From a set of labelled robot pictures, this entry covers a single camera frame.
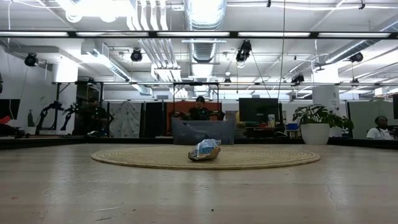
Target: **potted plant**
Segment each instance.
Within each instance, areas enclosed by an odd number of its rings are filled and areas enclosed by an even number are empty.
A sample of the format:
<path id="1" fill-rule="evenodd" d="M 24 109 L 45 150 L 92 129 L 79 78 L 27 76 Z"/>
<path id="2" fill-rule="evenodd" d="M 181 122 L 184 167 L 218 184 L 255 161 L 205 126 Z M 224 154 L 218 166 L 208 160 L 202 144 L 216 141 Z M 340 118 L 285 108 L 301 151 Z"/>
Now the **potted plant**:
<path id="1" fill-rule="evenodd" d="M 308 105 L 294 111 L 293 121 L 298 120 L 306 144 L 326 144 L 329 130 L 333 127 L 353 129 L 354 124 L 345 116 L 340 117 L 328 111 L 323 105 Z"/>

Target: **ceiling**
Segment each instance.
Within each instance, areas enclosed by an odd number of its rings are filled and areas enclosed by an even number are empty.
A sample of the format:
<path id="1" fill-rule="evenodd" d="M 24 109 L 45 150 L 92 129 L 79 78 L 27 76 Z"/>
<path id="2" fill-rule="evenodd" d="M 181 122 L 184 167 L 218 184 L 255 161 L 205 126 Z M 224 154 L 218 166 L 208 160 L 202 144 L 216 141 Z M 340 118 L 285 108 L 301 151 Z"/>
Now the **ceiling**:
<path id="1" fill-rule="evenodd" d="M 41 6 L 34 0 L 21 2 L 34 6 Z M 300 7 L 335 7 L 341 0 L 289 0 L 286 5 Z M 47 6 L 57 7 L 55 1 L 43 1 Z M 278 31 L 370 31 L 392 16 L 397 15 L 397 9 L 368 9 L 363 10 L 336 10 L 336 11 L 303 11 L 295 9 L 284 9 L 278 7 L 267 8 L 264 6 L 253 6 L 259 2 L 248 0 L 228 0 L 223 30 L 272 30 Z M 360 0 L 347 0 L 340 7 L 360 6 Z M 275 5 L 283 5 L 283 1 L 272 0 Z M 8 7 L 10 1 L 0 0 L 0 30 L 7 30 L 10 22 L 11 30 L 128 30 L 126 18 L 119 17 L 112 23 L 103 22 L 98 17 L 84 17 L 77 23 L 65 23 L 65 11 L 61 8 L 51 9 L 26 6 L 21 3 L 12 3 L 8 18 Z M 185 20 L 182 0 L 167 1 L 167 23 L 172 30 L 184 30 Z M 398 7 L 396 0 L 367 0 L 367 6 L 392 6 Z M 246 61 L 244 68 L 237 68 L 234 54 L 241 45 L 241 39 L 228 39 L 225 44 L 219 44 L 216 65 L 213 69 L 213 79 L 222 80 L 225 72 L 231 72 L 232 82 L 253 82 L 259 80 L 259 74 L 270 82 L 278 82 L 280 77 L 287 74 L 292 68 L 302 61 L 317 54 L 329 54 L 336 49 L 349 43 L 350 40 L 318 40 L 317 51 L 314 40 L 276 40 L 276 39 L 253 39 L 251 40 L 252 51 Z M 89 63 L 87 55 L 81 54 L 82 39 L 12 39 L 13 49 L 18 45 L 24 46 L 56 46 L 76 57 L 84 64 L 80 70 L 80 76 L 91 76 L 98 81 L 114 81 L 114 75 L 103 65 Z M 97 44 L 105 43 L 111 50 L 111 58 L 117 61 L 138 81 L 152 81 L 149 75 L 151 61 L 144 54 L 141 62 L 131 62 L 130 54 L 133 48 L 141 47 L 136 39 L 96 39 Z M 181 39 L 172 39 L 172 46 L 178 64 L 182 69 L 182 77 L 187 78 L 190 74 L 190 57 L 187 44 Z M 388 50 L 391 53 L 379 57 L 369 63 L 351 68 L 349 62 L 339 62 L 339 78 L 341 81 L 352 79 L 363 73 L 375 71 L 397 62 L 398 52 L 392 50 L 398 46 L 398 40 L 383 40 L 361 53 L 364 61 L 383 54 Z M 306 81 L 311 80 L 310 69 L 302 71 Z M 378 82 L 387 78 L 398 78 L 398 70 L 380 73 L 366 82 Z"/>

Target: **red object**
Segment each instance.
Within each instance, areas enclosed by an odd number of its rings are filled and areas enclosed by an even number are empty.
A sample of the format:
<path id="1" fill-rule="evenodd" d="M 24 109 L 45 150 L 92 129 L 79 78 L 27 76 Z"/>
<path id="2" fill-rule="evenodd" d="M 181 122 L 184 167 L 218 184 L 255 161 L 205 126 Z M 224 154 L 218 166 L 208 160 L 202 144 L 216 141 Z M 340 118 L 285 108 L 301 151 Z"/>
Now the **red object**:
<path id="1" fill-rule="evenodd" d="M 0 124 L 7 124 L 10 120 L 10 116 L 5 116 L 3 119 L 0 119 Z"/>

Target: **white shirt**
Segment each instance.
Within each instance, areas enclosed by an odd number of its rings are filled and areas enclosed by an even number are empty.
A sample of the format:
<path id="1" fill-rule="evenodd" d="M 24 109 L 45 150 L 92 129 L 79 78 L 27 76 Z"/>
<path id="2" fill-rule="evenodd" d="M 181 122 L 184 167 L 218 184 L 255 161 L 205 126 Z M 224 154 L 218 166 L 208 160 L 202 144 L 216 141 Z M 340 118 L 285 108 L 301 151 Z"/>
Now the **white shirt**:
<path id="1" fill-rule="evenodd" d="M 369 139 L 378 139 L 378 140 L 393 140 L 394 138 L 390 135 L 390 132 L 388 129 L 377 129 L 377 128 L 372 128 L 368 131 L 368 135 L 366 135 L 366 138 Z"/>

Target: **green leaves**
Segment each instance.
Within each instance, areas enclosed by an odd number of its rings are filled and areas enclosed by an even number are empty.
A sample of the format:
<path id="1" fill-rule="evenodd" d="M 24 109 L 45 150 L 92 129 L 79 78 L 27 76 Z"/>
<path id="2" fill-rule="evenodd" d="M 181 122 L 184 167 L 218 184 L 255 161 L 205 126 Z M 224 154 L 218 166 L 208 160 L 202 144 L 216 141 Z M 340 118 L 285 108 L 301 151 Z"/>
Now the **green leaves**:
<path id="1" fill-rule="evenodd" d="M 293 121 L 299 119 L 299 124 L 329 124 L 329 127 L 353 129 L 354 124 L 347 117 L 339 117 L 323 105 L 308 105 L 297 108 L 293 114 Z"/>

